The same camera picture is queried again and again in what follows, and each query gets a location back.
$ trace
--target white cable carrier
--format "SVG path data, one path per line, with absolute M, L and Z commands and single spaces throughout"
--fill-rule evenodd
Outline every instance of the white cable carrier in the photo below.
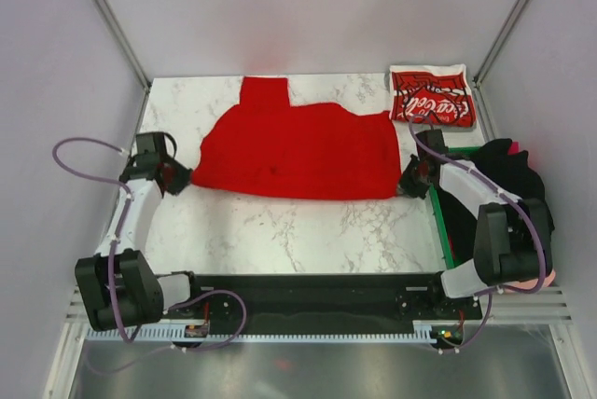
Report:
M 185 334 L 184 324 L 146 324 L 137 334 L 135 341 L 160 341 L 160 342 L 218 342 L 229 338 L 226 335 L 211 335 L 208 337 L 188 337 Z M 130 337 L 134 327 L 126 328 Z M 86 340 L 88 341 L 121 341 L 117 330 L 97 332 L 89 330 Z M 346 335 L 294 335 L 294 336 L 272 336 L 272 335 L 240 335 L 232 342 L 238 343 L 436 343 L 431 338 L 431 325 L 415 324 L 412 334 L 346 334 Z

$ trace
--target green strip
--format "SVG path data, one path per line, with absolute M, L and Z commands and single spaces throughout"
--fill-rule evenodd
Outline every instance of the green strip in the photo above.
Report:
M 478 149 L 478 147 L 454 147 L 450 149 L 450 152 L 470 155 Z M 444 215 L 441 212 L 441 207 L 439 206 L 439 197 L 437 196 L 437 191 L 432 186 L 429 188 L 429 199 L 431 200 L 431 206 L 433 207 L 433 214 L 436 217 L 439 243 L 441 243 L 441 251 L 443 252 L 444 259 L 446 260 L 446 268 L 458 267 L 460 266 L 460 262 L 457 259 L 454 259 L 451 255 L 450 240 L 448 239 L 448 231 L 446 231 L 446 224 L 444 223 Z

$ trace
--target red and white fabric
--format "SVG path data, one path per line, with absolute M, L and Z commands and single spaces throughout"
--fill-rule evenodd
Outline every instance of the red and white fabric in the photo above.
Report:
M 390 93 L 393 121 L 409 122 L 418 114 L 429 116 L 437 125 L 475 125 L 475 106 L 463 64 L 391 66 Z

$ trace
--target black base frame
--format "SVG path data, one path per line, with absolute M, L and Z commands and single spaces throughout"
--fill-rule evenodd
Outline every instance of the black base frame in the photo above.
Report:
M 191 296 L 227 289 L 243 299 L 245 335 L 409 334 L 413 321 L 481 318 L 472 298 L 442 294 L 439 274 L 188 275 Z M 211 334 L 238 329 L 241 306 L 225 295 L 164 318 L 204 318 L 206 307 Z

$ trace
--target dark garment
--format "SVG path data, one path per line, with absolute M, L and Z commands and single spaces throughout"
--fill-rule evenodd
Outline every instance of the dark garment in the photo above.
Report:
M 512 140 L 493 140 L 470 155 L 479 171 L 504 190 L 522 199 L 545 201 L 545 185 L 539 174 L 529 168 L 529 153 L 525 150 L 509 155 Z M 452 194 L 437 190 L 439 205 L 446 231 L 451 241 L 452 254 L 460 263 L 472 259 L 475 246 L 477 220 L 475 216 Z M 553 219 L 548 208 L 549 230 L 553 231 Z

